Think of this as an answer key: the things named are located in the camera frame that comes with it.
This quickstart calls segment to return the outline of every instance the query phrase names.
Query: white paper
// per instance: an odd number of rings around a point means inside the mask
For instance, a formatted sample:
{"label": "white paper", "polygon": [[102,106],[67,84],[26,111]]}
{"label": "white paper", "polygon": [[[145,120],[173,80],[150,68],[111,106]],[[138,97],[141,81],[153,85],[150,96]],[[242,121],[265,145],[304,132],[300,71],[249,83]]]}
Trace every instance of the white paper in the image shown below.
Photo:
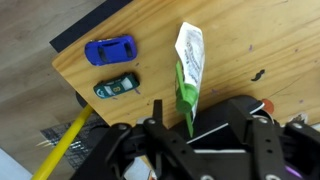
{"label": "white paper", "polygon": [[0,148],[0,179],[29,180],[32,174]]}
{"label": "white paper", "polygon": [[[195,86],[200,94],[200,85],[205,61],[204,43],[201,29],[184,22],[180,28],[175,48],[183,66],[184,83]],[[192,107],[193,119],[197,103]]]}

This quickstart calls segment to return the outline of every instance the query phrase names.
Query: black plastic part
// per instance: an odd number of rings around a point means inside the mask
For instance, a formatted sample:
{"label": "black plastic part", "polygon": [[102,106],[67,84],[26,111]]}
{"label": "black plastic part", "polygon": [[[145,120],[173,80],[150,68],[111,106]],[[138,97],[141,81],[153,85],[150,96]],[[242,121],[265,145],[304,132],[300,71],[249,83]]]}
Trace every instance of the black plastic part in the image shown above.
{"label": "black plastic part", "polygon": [[107,125],[105,126],[96,126],[92,128],[89,132],[89,136],[87,139],[88,145],[94,148],[100,140],[103,138],[103,136],[107,133],[109,130],[109,127]]}
{"label": "black plastic part", "polygon": [[293,121],[286,124],[283,134],[286,161],[299,169],[304,179],[320,179],[320,133]]}
{"label": "black plastic part", "polygon": [[121,150],[126,159],[146,154],[146,134],[142,125],[132,128],[130,135],[122,143]]}
{"label": "black plastic part", "polygon": [[154,100],[152,118],[162,123],[162,100]]}
{"label": "black plastic part", "polygon": [[132,0],[107,0],[67,30],[50,41],[51,46],[59,53],[75,42],[88,31],[112,16]]}
{"label": "black plastic part", "polygon": [[255,179],[252,157],[249,153],[205,153],[200,156],[206,161],[206,165],[219,179]]}
{"label": "black plastic part", "polygon": [[128,124],[115,124],[109,128],[71,179],[122,179],[133,159],[124,159],[119,151],[119,145],[130,131],[131,126]]}
{"label": "black plastic part", "polygon": [[245,110],[243,105],[235,99],[228,101],[227,122],[238,140],[243,144],[252,144],[252,137],[250,136],[250,123],[253,119],[252,115]]}
{"label": "black plastic part", "polygon": [[[153,119],[145,120],[143,125],[147,133],[147,156],[158,177],[166,179],[172,172],[180,179],[211,175],[205,161],[177,133],[168,132]],[[163,167],[170,167],[170,174]]]}
{"label": "black plastic part", "polygon": [[288,179],[278,135],[270,120],[255,119],[252,122],[254,162],[259,179],[273,175]]}
{"label": "black plastic part", "polygon": [[[229,144],[230,148],[239,148],[239,142],[236,137],[234,137],[234,134],[229,133],[230,127],[227,124],[227,118],[230,114],[229,100],[236,100],[239,102],[244,110],[248,113],[257,111],[263,105],[261,101],[258,101],[250,96],[235,96],[197,113],[193,123],[193,138],[190,138],[185,120],[173,126],[170,130],[179,133],[179,135],[182,136],[187,142],[190,142],[190,145],[203,144],[211,141],[213,144],[223,145],[225,142],[226,144]],[[219,133],[220,135],[226,135],[225,141],[215,138],[215,135],[218,131],[226,131],[226,133]]]}

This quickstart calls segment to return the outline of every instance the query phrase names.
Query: toy car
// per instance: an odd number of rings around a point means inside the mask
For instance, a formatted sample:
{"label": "toy car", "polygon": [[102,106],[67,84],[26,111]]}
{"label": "toy car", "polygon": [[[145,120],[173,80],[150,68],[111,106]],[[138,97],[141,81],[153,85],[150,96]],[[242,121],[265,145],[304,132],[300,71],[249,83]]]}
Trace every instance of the toy car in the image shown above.
{"label": "toy car", "polygon": [[106,99],[133,90],[139,85],[133,73],[125,73],[120,77],[98,83],[93,90],[101,99]]}
{"label": "toy car", "polygon": [[84,52],[94,66],[127,62],[137,57],[134,40],[129,35],[88,42]]}

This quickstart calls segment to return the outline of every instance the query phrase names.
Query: black spot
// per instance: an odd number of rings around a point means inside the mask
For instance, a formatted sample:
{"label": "black spot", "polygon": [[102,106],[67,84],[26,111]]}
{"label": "black spot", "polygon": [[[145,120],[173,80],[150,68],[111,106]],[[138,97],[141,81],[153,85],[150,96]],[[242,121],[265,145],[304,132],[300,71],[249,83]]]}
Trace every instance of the black spot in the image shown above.
{"label": "black spot", "polygon": [[266,71],[264,69],[260,70],[260,72],[256,74],[256,77],[251,79],[251,81],[258,81],[265,72]]}

